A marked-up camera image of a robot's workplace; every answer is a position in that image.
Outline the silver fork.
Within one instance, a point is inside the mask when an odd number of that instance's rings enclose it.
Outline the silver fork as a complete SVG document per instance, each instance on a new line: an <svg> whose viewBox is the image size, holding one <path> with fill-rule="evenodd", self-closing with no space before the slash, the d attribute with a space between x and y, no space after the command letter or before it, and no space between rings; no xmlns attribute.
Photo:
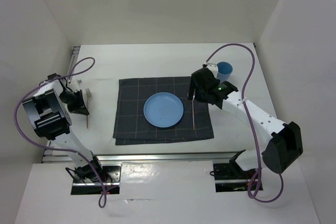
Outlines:
<svg viewBox="0 0 336 224"><path fill-rule="evenodd" d="M89 88L86 88L86 96L87 96L87 110L89 109L89 103L92 99L92 93ZM89 128L89 115L86 116L86 128Z"/></svg>

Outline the blue plastic cup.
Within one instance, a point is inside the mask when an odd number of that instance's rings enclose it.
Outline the blue plastic cup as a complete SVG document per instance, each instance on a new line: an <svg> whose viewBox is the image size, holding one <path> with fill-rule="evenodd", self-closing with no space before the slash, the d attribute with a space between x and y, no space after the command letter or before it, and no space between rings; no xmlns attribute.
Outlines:
<svg viewBox="0 0 336 224"><path fill-rule="evenodd" d="M233 72L233 66L228 62L219 62L217 67L218 73L216 78L221 82L227 81Z"/></svg>

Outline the blue plastic plate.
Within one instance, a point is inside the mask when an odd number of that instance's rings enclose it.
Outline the blue plastic plate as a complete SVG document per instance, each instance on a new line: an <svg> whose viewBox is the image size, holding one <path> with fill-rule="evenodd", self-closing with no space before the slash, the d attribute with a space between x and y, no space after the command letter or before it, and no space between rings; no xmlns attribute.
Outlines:
<svg viewBox="0 0 336 224"><path fill-rule="evenodd" d="M159 92L150 96L143 107L145 119L155 127L176 125L184 114L182 101L174 94Z"/></svg>

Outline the dark grey checked cloth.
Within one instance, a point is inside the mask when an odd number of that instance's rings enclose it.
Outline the dark grey checked cloth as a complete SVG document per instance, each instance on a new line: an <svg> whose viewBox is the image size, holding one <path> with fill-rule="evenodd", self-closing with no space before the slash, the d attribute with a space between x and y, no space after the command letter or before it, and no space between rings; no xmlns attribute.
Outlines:
<svg viewBox="0 0 336 224"><path fill-rule="evenodd" d="M192 101L187 99L190 80L190 77L120 79L113 132L116 145L168 144L214 138L206 103L194 101L196 129L193 130ZM177 125L158 128L145 119L146 100L159 92L172 93L182 101L184 114Z"/></svg>

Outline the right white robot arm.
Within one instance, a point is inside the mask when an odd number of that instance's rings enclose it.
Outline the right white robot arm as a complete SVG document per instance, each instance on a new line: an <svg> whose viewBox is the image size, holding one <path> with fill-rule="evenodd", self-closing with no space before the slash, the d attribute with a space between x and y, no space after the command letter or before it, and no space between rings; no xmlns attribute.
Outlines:
<svg viewBox="0 0 336 224"><path fill-rule="evenodd" d="M254 150L243 149L230 160L229 172L235 178L258 167L282 174L303 153L298 124L287 124L271 116L245 98L233 84L216 79L206 67L192 73L188 99L215 105L234 115L250 126L257 137Z"/></svg>

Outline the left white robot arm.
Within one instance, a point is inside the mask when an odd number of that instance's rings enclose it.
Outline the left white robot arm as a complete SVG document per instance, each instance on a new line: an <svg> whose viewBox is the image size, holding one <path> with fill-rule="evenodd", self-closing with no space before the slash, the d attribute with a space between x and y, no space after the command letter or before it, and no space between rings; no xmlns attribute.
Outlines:
<svg viewBox="0 0 336 224"><path fill-rule="evenodd" d="M88 117L90 91L83 92L79 84L54 73L39 85L31 97L23 101L23 107L35 133L54 142L60 149L69 150L68 155L75 164L74 175L79 180L97 183L104 176L104 168L95 154L87 149L73 132L70 115Z"/></svg>

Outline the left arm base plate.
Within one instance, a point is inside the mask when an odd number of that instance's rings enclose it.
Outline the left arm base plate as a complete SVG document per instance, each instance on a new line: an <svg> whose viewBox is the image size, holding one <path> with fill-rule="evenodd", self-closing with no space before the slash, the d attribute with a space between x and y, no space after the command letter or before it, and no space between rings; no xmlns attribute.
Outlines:
<svg viewBox="0 0 336 224"><path fill-rule="evenodd" d="M121 164L103 166L101 179L108 195L120 193ZM99 195L102 187L98 181L79 178L75 170L66 167L65 170L72 178L71 195Z"/></svg>

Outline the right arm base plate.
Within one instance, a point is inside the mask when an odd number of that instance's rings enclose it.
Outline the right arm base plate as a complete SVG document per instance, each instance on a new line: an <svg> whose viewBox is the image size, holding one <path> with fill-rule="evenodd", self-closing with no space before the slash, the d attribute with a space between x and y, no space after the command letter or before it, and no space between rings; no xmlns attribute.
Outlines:
<svg viewBox="0 0 336 224"><path fill-rule="evenodd" d="M209 175L214 178L215 191L217 193L247 191L251 184L251 189L255 190L258 179L251 183L252 176L257 171L255 168L248 171L242 170L236 163L236 159L243 151L238 152L226 163L214 163L213 170Z"/></svg>

